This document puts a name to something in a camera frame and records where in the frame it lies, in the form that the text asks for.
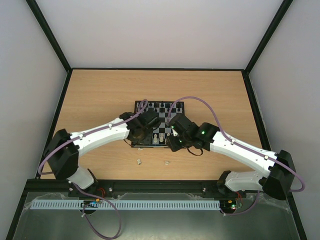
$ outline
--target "wooden tabletop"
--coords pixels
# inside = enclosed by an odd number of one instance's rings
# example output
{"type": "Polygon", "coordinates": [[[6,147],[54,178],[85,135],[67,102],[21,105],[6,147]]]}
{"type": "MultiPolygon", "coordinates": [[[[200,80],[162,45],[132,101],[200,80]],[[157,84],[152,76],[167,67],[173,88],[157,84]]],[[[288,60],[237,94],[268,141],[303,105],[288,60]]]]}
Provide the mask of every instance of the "wooden tabletop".
{"type": "MultiPolygon", "coordinates": [[[[133,112],[137,100],[175,101],[185,96],[208,102],[228,134],[261,147],[240,71],[74,70],[55,130],[84,131],[133,112]]],[[[203,103],[186,99],[184,104],[191,121],[216,124],[203,103]]],[[[97,179],[114,180],[216,180],[225,170],[251,170],[218,153],[204,151],[202,156],[193,156],[186,149],[139,150],[124,141],[90,151],[79,159],[79,165],[89,168],[97,179]]],[[[46,164],[44,171],[49,170],[46,164]]]]}

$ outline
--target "black corner post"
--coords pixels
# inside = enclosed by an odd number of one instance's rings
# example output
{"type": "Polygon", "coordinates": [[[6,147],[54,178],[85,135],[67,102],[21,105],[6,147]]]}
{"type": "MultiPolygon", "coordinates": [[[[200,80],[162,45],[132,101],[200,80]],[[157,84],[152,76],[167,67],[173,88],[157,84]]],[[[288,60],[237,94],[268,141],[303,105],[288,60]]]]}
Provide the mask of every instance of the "black corner post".
{"type": "Polygon", "coordinates": [[[254,54],[252,55],[248,65],[245,68],[245,71],[247,72],[247,74],[249,74],[251,72],[251,70],[254,68],[256,62],[258,61],[260,55],[262,54],[262,52],[264,51],[265,47],[267,46],[270,38],[272,37],[272,35],[274,34],[274,32],[276,31],[279,23],[281,22],[282,18],[284,17],[284,15],[286,14],[287,10],[289,9],[291,3],[294,0],[283,0],[283,2],[281,3],[278,11],[276,12],[274,18],[272,19],[272,22],[270,23],[269,27],[267,28],[264,36],[262,37],[258,47],[256,48],[254,54]]]}
{"type": "Polygon", "coordinates": [[[41,9],[39,8],[36,0],[25,0],[31,11],[33,12],[33,15],[35,16],[36,20],[38,21],[40,27],[42,28],[44,34],[48,38],[51,46],[53,47],[53,50],[55,51],[56,55],[61,61],[61,64],[63,65],[65,71],[68,73],[71,71],[71,66],[68,63],[68,60],[66,59],[64,53],[61,50],[61,47],[59,46],[58,41],[56,40],[53,32],[51,31],[49,24],[47,23],[45,16],[41,12],[41,9]]]}

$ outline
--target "gray wall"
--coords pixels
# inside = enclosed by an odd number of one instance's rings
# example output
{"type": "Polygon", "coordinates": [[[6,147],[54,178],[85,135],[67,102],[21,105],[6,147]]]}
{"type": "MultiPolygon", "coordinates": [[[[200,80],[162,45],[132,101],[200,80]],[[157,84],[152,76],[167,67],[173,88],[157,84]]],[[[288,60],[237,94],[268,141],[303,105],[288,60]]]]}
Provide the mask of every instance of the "gray wall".
{"type": "Polygon", "coordinates": [[[282,0],[37,0],[72,67],[245,68],[282,0]]]}
{"type": "Polygon", "coordinates": [[[294,198],[309,239],[320,234],[319,22],[320,1],[293,1],[250,74],[272,149],[289,151],[306,181],[294,198]]]}
{"type": "Polygon", "coordinates": [[[0,239],[34,178],[66,77],[24,0],[0,1],[0,239]]]}

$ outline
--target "purple cable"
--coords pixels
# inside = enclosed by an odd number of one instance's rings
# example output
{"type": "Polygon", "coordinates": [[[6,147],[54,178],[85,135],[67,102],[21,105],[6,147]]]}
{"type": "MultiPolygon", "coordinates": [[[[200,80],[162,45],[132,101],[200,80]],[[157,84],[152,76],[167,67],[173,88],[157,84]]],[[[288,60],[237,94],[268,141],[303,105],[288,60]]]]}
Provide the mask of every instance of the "purple cable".
{"type": "MultiPolygon", "coordinates": [[[[181,100],[184,100],[184,99],[195,99],[195,100],[198,100],[200,102],[202,102],[203,104],[205,104],[211,111],[215,121],[216,121],[216,124],[218,125],[222,135],[225,137],[225,139],[227,139],[229,142],[232,142],[232,140],[226,135],[225,131],[223,130],[219,120],[218,120],[218,117],[215,113],[215,111],[212,109],[212,107],[207,103],[205,102],[204,100],[202,100],[201,98],[199,97],[196,97],[196,96],[185,96],[185,97],[182,97],[182,98],[179,98],[178,100],[176,100],[174,103],[171,104],[171,107],[169,109],[169,112],[168,112],[168,118],[167,118],[167,124],[169,124],[169,121],[170,121],[170,114],[171,114],[171,111],[172,111],[172,108],[174,107],[174,105],[181,101],[181,100]]],[[[233,143],[234,145],[240,147],[240,148],[243,148],[251,153],[254,153],[256,155],[259,155],[260,157],[265,157],[265,155],[261,152],[258,152],[256,150],[253,150],[247,146],[244,146],[238,142],[234,142],[233,143]]],[[[293,171],[290,167],[286,166],[285,164],[283,164],[282,162],[272,158],[272,157],[268,157],[268,160],[271,160],[273,162],[275,162],[276,164],[280,165],[281,167],[283,167],[284,169],[288,170],[291,174],[293,174],[297,179],[299,179],[299,181],[301,182],[301,188],[300,189],[291,189],[290,191],[293,192],[293,193],[297,193],[297,192],[302,192],[305,188],[306,188],[306,184],[305,184],[305,181],[302,179],[302,177],[300,175],[298,175],[295,171],[293,171]]]]}
{"type": "Polygon", "coordinates": [[[225,213],[222,209],[220,209],[220,212],[223,213],[226,216],[236,216],[236,215],[240,215],[240,214],[245,214],[247,212],[249,212],[251,209],[253,209],[255,207],[255,205],[257,205],[258,200],[259,200],[259,195],[260,195],[260,191],[258,191],[256,193],[256,197],[255,200],[253,202],[253,204],[246,210],[242,211],[242,212],[236,212],[236,213],[225,213]]]}
{"type": "Polygon", "coordinates": [[[103,197],[101,197],[101,196],[93,195],[93,194],[90,194],[90,193],[86,193],[86,192],[84,192],[78,185],[76,185],[76,184],[73,184],[73,185],[74,185],[75,188],[76,188],[80,193],[82,193],[83,195],[87,195],[87,196],[89,196],[89,197],[93,197],[93,198],[96,198],[96,199],[100,199],[100,200],[102,200],[102,201],[106,201],[111,207],[114,208],[116,214],[118,215],[118,219],[119,219],[119,229],[118,229],[118,232],[117,232],[114,236],[112,236],[112,237],[104,236],[104,235],[102,235],[100,232],[98,232],[98,231],[95,229],[95,227],[92,225],[92,223],[89,221],[89,218],[88,218],[87,215],[85,214],[85,209],[86,209],[86,207],[87,207],[87,205],[85,205],[85,206],[83,207],[83,209],[82,209],[82,213],[84,214],[83,216],[85,217],[85,219],[86,219],[86,221],[88,222],[88,224],[89,224],[90,228],[92,229],[92,231],[93,231],[98,237],[100,237],[100,238],[102,238],[102,239],[105,239],[105,240],[112,240],[112,239],[116,239],[117,237],[119,237],[119,234],[120,234],[120,231],[121,231],[122,220],[121,220],[120,212],[119,212],[119,210],[116,208],[116,206],[115,206],[112,202],[110,202],[109,200],[107,200],[107,199],[105,199],[105,198],[103,198],[103,197]]]}
{"type": "MultiPolygon", "coordinates": [[[[125,123],[131,121],[132,119],[138,117],[139,114],[141,114],[147,106],[148,106],[148,100],[147,100],[147,99],[142,100],[142,101],[140,102],[139,106],[138,106],[138,107],[141,108],[141,109],[140,109],[135,115],[131,116],[131,117],[128,118],[127,120],[124,120],[124,121],[122,121],[122,122],[118,122],[118,123],[113,124],[112,127],[116,127],[116,126],[119,126],[119,125],[121,125],[121,124],[125,124],[125,123]]],[[[102,127],[100,127],[100,128],[97,128],[97,129],[94,129],[94,130],[91,130],[91,131],[88,131],[88,132],[84,133],[83,136],[86,137],[86,136],[88,136],[88,135],[90,135],[90,134],[94,134],[94,133],[96,133],[96,132],[99,132],[99,131],[102,131],[102,130],[105,130],[105,129],[108,129],[108,128],[109,128],[108,125],[107,125],[107,126],[102,126],[102,127]]],[[[70,143],[72,143],[72,142],[74,142],[74,141],[76,141],[76,140],[78,140],[78,139],[80,139],[79,136],[77,136],[77,137],[75,137],[75,138],[73,138],[73,139],[70,139],[70,140],[66,141],[65,143],[59,145],[56,149],[54,149],[54,150],[53,150],[48,156],[46,156],[46,158],[41,162],[41,164],[39,165],[39,168],[38,168],[38,173],[39,173],[40,175],[53,174],[52,171],[42,172],[42,169],[43,169],[45,163],[46,163],[54,154],[56,154],[56,152],[58,152],[60,149],[64,148],[64,147],[67,146],[68,144],[70,144],[70,143]]]]}

